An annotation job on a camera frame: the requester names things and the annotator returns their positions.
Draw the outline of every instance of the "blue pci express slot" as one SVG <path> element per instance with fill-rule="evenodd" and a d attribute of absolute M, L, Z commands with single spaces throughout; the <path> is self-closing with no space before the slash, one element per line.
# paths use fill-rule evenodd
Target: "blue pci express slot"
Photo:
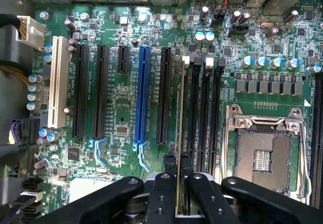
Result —
<path fill-rule="evenodd" d="M 146 143 L 145 136 L 148 108 L 149 65 L 150 48 L 149 46 L 141 46 L 139 51 L 135 139 L 133 150 L 137 151 L 137 148 L 139 147 L 139 162 L 140 165 L 143 166 L 147 171 L 148 168 L 142 163 L 142 159 L 144 159 L 143 147 Z"/>

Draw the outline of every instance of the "microchip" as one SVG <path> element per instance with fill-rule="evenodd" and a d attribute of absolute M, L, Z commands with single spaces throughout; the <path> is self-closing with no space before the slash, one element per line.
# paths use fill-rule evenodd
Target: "microchip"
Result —
<path fill-rule="evenodd" d="M 298 28 L 297 29 L 297 35 L 298 36 L 305 36 L 305 29 L 304 28 Z"/>
<path fill-rule="evenodd" d="M 80 148 L 78 147 L 69 147 L 67 150 L 67 159 L 73 161 L 80 160 Z"/>
<path fill-rule="evenodd" d="M 189 52 L 194 52 L 194 51 L 196 51 L 196 45 L 195 45 L 195 44 L 190 44 L 190 45 L 188 45 L 188 51 L 189 51 Z"/>
<path fill-rule="evenodd" d="M 215 53 L 216 52 L 216 46 L 209 46 L 208 47 L 208 52 L 209 53 Z"/>
<path fill-rule="evenodd" d="M 249 36 L 255 36 L 256 30 L 255 29 L 249 29 Z"/>
<path fill-rule="evenodd" d="M 282 46 L 280 46 L 280 45 L 274 45 L 273 51 L 274 51 L 275 53 L 281 53 L 281 51 L 282 51 Z"/>
<path fill-rule="evenodd" d="M 231 56 L 231 48 L 225 47 L 223 49 L 224 56 Z"/>

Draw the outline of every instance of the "black connector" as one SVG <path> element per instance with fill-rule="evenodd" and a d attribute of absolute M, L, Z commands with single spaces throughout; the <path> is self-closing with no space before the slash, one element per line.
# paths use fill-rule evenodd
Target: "black connector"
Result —
<path fill-rule="evenodd" d="M 44 187 L 42 179 L 28 179 L 22 182 L 22 188 L 31 191 L 41 191 Z"/>
<path fill-rule="evenodd" d="M 127 74 L 129 72 L 129 47 L 119 46 L 117 72 Z"/>
<path fill-rule="evenodd" d="M 76 74 L 74 82 L 73 137 L 83 138 L 87 101 L 87 81 L 89 72 L 89 47 L 77 46 Z"/>
<path fill-rule="evenodd" d="M 244 36 L 249 32 L 249 26 L 234 25 L 229 29 L 228 36 Z"/>
<path fill-rule="evenodd" d="M 161 48 L 160 63 L 160 82 L 158 98 L 158 116 L 157 116 L 157 144 L 166 144 L 168 111 L 170 105 L 170 87 L 172 75 L 172 49 L 170 47 Z"/>
<path fill-rule="evenodd" d="M 92 125 L 92 139 L 95 140 L 104 138 L 108 75 L 109 47 L 99 45 L 97 48 L 95 102 Z"/>

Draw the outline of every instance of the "white power connector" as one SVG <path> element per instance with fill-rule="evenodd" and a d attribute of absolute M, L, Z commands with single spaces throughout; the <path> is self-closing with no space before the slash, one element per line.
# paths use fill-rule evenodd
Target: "white power connector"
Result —
<path fill-rule="evenodd" d="M 44 50 L 45 44 L 45 26 L 32 19 L 30 16 L 17 16 L 20 21 L 26 23 L 26 36 L 19 38 L 19 33 L 16 33 L 16 41 L 32 46 L 39 51 Z"/>

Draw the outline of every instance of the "black pci express slot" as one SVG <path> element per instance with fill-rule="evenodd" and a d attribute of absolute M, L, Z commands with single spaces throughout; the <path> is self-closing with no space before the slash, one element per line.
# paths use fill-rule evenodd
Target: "black pci express slot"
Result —
<path fill-rule="evenodd" d="M 92 139 L 94 140 L 103 139 L 105 135 L 108 71 L 109 47 L 106 45 L 99 45 L 97 47 L 95 102 L 92 125 Z"/>
<path fill-rule="evenodd" d="M 157 117 L 157 144 L 166 144 L 167 141 L 167 124 L 169 111 L 169 97 L 171 87 L 171 60 L 172 49 L 163 47 L 161 49 L 160 62 L 160 83 L 158 98 L 158 117 Z"/>
<path fill-rule="evenodd" d="M 323 210 L 323 73 L 315 74 L 311 171 L 311 206 Z"/>
<path fill-rule="evenodd" d="M 129 72 L 129 47 L 120 45 L 118 49 L 117 72 L 127 74 Z"/>
<path fill-rule="evenodd" d="M 89 73 L 89 47 L 77 46 L 77 60 L 74 82 L 73 137 L 83 138 L 87 101 L 87 81 Z"/>
<path fill-rule="evenodd" d="M 224 72 L 224 66 L 218 66 L 213 72 L 213 99 L 211 110 L 211 126 L 210 126 L 210 147 L 209 147 L 209 174 L 214 174 L 216 164 L 218 128 L 219 128 L 219 110 L 220 110 L 220 91 L 221 77 Z"/>

